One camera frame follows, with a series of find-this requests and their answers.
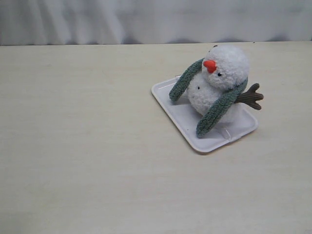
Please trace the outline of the green knitted scarf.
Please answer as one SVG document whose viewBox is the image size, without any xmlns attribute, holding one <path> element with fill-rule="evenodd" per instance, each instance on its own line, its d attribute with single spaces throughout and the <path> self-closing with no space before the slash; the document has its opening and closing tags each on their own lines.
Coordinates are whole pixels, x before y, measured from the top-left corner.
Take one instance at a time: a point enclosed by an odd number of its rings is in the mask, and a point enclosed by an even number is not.
<svg viewBox="0 0 312 234">
<path fill-rule="evenodd" d="M 171 101 L 178 101 L 182 94 L 189 87 L 194 76 L 201 73 L 204 59 L 197 60 L 191 64 L 181 75 L 169 92 Z M 221 118 L 226 114 L 229 108 L 234 104 L 238 97 L 243 93 L 248 84 L 248 79 L 245 79 L 241 84 L 226 91 L 221 95 L 213 104 L 212 107 L 204 113 L 203 117 L 199 120 L 196 126 L 196 136 L 198 138 L 206 135 Z"/>
</svg>

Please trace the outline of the white plush snowman toy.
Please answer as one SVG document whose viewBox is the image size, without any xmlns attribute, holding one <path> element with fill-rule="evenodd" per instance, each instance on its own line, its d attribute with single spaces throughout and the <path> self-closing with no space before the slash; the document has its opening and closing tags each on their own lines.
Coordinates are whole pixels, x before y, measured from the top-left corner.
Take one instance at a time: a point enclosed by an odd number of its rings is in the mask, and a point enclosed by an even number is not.
<svg viewBox="0 0 312 234">
<path fill-rule="evenodd" d="M 194 76 L 187 88 L 191 105 L 202 115 L 222 94 L 248 79 L 250 71 L 248 57 L 235 46 L 215 46 L 203 59 L 201 73 Z M 234 104 L 260 110 L 263 95 L 257 92 L 258 88 L 257 83 L 246 87 Z"/>
</svg>

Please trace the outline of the white plastic tray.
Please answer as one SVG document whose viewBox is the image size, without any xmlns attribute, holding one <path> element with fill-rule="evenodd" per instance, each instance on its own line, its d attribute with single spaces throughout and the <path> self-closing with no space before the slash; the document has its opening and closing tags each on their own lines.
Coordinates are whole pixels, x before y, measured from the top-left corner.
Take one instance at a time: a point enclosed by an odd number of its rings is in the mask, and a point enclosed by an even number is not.
<svg viewBox="0 0 312 234">
<path fill-rule="evenodd" d="M 195 151 L 203 154 L 212 152 L 220 147 L 239 140 L 258 128 L 259 124 L 257 119 L 246 107 L 244 107 L 244 105 L 242 105 L 243 110 L 240 118 L 230 130 L 230 133 L 233 135 L 231 140 L 224 139 L 218 133 L 212 133 L 212 138 L 195 140 L 190 136 L 191 133 L 195 132 L 194 127 L 192 126 L 195 123 L 195 117 L 192 114 L 186 113 L 190 110 L 190 106 L 187 104 L 172 106 L 173 102 L 169 99 L 169 92 L 177 80 L 178 77 L 157 83 L 152 86 L 151 92 L 161 108 Z"/>
</svg>

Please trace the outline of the white backdrop curtain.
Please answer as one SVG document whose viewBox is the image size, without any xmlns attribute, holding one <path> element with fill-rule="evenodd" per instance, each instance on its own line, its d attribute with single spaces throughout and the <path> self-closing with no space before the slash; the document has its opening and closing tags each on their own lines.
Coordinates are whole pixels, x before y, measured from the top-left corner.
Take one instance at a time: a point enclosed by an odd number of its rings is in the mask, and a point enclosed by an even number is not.
<svg viewBox="0 0 312 234">
<path fill-rule="evenodd" d="M 3 0 L 1 45 L 309 41 L 309 0 Z"/>
</svg>

